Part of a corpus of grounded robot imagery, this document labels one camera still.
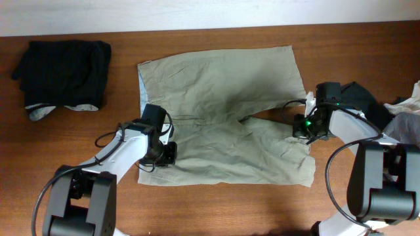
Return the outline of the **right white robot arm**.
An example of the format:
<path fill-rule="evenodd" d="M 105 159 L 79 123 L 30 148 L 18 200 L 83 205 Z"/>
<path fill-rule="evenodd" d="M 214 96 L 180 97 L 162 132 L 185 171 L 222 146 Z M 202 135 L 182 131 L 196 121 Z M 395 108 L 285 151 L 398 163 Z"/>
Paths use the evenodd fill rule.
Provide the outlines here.
<path fill-rule="evenodd" d="M 311 235 L 379 235 L 379 229 L 419 217 L 419 148 L 383 134 L 361 111 L 334 104 L 314 106 L 293 120 L 293 136 L 309 143 L 337 137 L 336 149 L 325 166 L 325 185 L 337 209 L 316 222 Z M 339 206 L 329 177 L 333 160 L 350 149 L 355 155 L 346 192 Z"/>

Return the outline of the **khaki cargo shorts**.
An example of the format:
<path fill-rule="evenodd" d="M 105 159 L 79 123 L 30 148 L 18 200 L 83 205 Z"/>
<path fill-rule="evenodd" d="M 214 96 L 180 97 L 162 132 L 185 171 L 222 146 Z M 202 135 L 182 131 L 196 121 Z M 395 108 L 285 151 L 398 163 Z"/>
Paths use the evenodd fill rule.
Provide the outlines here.
<path fill-rule="evenodd" d="M 312 185 L 306 142 L 257 118 L 306 96 L 292 47 L 188 52 L 137 68 L 140 103 L 167 110 L 178 146 L 176 163 L 140 172 L 140 184 Z"/>

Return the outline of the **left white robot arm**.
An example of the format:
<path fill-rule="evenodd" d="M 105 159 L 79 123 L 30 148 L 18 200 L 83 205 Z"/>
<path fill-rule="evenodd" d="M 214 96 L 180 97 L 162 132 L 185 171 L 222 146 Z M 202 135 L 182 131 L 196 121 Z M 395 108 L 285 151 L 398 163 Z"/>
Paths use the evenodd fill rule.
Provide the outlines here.
<path fill-rule="evenodd" d="M 170 124 L 120 124 L 114 138 L 77 166 L 61 166 L 39 195 L 49 193 L 43 235 L 122 235 L 116 228 L 117 185 L 129 169 L 143 172 L 175 162 L 177 145 Z"/>

